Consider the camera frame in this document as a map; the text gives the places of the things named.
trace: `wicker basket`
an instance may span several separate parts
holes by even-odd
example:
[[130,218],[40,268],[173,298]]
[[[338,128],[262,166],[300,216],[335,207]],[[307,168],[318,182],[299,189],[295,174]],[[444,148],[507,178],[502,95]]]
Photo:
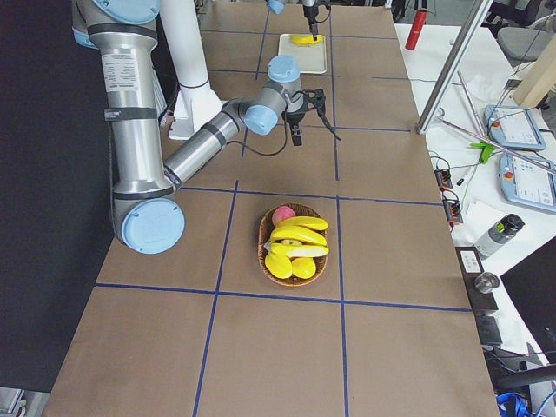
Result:
[[[282,206],[288,206],[292,208],[296,215],[311,215],[313,217],[320,217],[319,214],[316,211],[314,211],[312,208],[307,206],[302,206],[301,204],[288,202],[286,204],[282,204]],[[261,265],[262,272],[264,272],[264,274],[269,278],[269,280],[276,282],[277,284],[280,284],[284,287],[300,287],[302,285],[307,285],[310,282],[316,280],[322,274],[322,271],[324,271],[324,268],[327,265],[327,258],[328,258],[327,255],[314,258],[314,263],[316,265],[316,272],[311,278],[308,278],[306,280],[302,278],[298,278],[293,275],[285,280],[281,280],[279,278],[276,278],[272,274],[270,274],[270,271],[268,271],[267,267],[264,264],[264,258],[268,253],[268,251],[264,248],[264,244],[268,241],[268,238],[270,237],[270,233],[274,229],[274,225],[272,224],[272,214],[275,212],[276,209],[278,208],[274,207],[270,209],[264,215],[264,217],[262,217],[261,225],[259,226],[259,241],[257,244],[257,249],[258,249],[257,256],[259,259],[259,265]],[[317,231],[317,233],[320,233],[324,237],[327,236],[326,230]]]

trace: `fruit bowl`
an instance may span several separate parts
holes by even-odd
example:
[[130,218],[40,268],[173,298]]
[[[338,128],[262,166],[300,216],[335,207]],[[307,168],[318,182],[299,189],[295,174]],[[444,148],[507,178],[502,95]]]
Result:
[[[303,206],[301,204],[296,204],[294,202],[281,204],[281,206],[290,207],[295,212],[295,215],[310,215],[313,217],[321,217],[312,208]],[[278,209],[278,207],[274,207],[270,209],[262,217],[261,224],[259,225],[259,241],[257,243],[257,257],[259,259],[259,265],[261,265],[262,272],[272,282],[276,282],[277,284],[280,284],[284,287],[301,287],[303,285],[307,285],[313,282],[314,280],[316,280],[322,274],[322,271],[324,271],[324,268],[327,265],[327,259],[328,259],[327,255],[314,258],[314,263],[316,265],[316,272],[311,278],[308,279],[298,278],[297,276],[294,275],[283,280],[280,278],[276,278],[274,275],[270,273],[270,271],[268,271],[268,268],[264,264],[264,258],[268,253],[268,251],[264,247],[264,244],[268,241],[270,237],[270,233],[274,229],[274,225],[272,224],[272,214],[275,212],[276,209]],[[327,236],[326,230],[317,231],[317,233],[323,235],[324,237]]]

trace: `pink fruit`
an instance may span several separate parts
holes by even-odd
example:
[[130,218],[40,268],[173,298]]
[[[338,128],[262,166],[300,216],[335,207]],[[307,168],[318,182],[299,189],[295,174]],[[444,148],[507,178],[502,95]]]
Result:
[[280,206],[272,214],[272,224],[277,225],[282,220],[289,219],[290,217],[295,217],[294,210],[288,206]]

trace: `table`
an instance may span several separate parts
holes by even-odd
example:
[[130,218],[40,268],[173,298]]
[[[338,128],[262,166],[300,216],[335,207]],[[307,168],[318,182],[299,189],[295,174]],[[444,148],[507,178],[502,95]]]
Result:
[[[279,35],[306,29],[299,6],[213,3],[214,90],[252,96]],[[324,88],[341,142],[311,115],[272,159],[230,145],[176,193],[174,248],[114,242],[45,416],[498,415],[390,11],[334,7],[319,29],[328,73],[302,82]],[[270,151],[283,131],[239,140]],[[326,270],[295,290],[255,255],[284,202],[330,223]]]
[[[412,80],[417,109],[421,112],[434,86],[434,83],[428,81],[437,79],[460,28],[425,26],[417,48],[411,51],[403,47],[410,27],[406,24],[396,24],[396,32],[407,73]],[[508,77],[513,77],[513,69],[491,32],[485,28],[479,29],[475,34],[461,62],[460,70],[480,114],[486,105],[499,101],[506,80]],[[455,77],[453,83],[459,84],[459,82],[458,77]],[[515,104],[511,94],[507,95],[503,103]],[[450,87],[442,108],[446,111],[445,118],[449,122],[477,131],[461,86]],[[546,129],[540,112],[535,109],[533,115],[538,125]],[[556,160],[556,142],[553,135],[543,133],[543,136],[547,149],[541,154],[548,159]],[[475,140],[454,132],[448,127],[433,127],[427,132],[428,148],[446,158],[453,167],[477,162],[480,151],[469,148],[471,142]],[[453,190],[460,198],[463,195],[466,198],[463,202],[464,224],[454,228],[452,237],[455,246],[470,246],[503,215],[509,213],[519,215],[526,224],[523,230],[503,249],[482,262],[485,270],[502,275],[556,236],[556,221],[553,215],[512,205],[504,199],[498,178],[499,159],[500,155],[494,156],[488,164],[478,167],[470,183],[454,187]],[[465,168],[453,169],[454,182],[461,178],[465,170]],[[504,340],[502,347],[524,354],[527,353],[526,343],[529,342],[538,349],[503,286],[494,291],[494,297],[500,308],[495,316]]]

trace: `green clip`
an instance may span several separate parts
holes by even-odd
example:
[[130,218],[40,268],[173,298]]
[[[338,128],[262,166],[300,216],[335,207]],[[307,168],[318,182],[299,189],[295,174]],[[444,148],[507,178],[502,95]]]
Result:
[[493,155],[494,150],[496,149],[493,145],[485,142],[472,143],[471,147],[483,149],[483,151],[480,153],[480,163],[487,163],[490,157]]

